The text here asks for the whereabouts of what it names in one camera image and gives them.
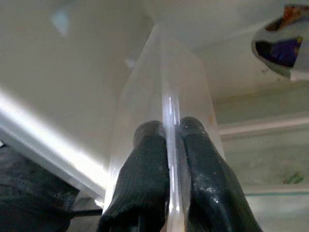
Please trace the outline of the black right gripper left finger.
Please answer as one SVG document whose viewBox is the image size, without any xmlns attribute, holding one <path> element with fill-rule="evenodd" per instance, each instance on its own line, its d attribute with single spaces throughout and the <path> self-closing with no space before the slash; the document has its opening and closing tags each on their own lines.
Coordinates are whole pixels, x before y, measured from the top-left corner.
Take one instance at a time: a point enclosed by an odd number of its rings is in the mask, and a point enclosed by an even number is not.
<svg viewBox="0 0 309 232">
<path fill-rule="evenodd" d="M 120 170 L 112 201 L 99 232 L 159 232 L 169 204 L 169 168 L 163 124 L 138 126 L 133 150 Z"/>
</svg>

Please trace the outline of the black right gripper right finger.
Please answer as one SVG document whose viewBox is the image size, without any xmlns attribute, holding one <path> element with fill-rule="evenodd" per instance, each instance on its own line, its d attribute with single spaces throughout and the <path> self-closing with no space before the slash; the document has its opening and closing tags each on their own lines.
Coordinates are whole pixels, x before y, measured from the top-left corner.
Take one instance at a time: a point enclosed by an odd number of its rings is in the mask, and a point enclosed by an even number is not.
<svg viewBox="0 0 309 232">
<path fill-rule="evenodd" d="M 240 183 L 220 156 L 202 123 L 180 120 L 190 174 L 190 232 L 260 232 Z"/>
</svg>

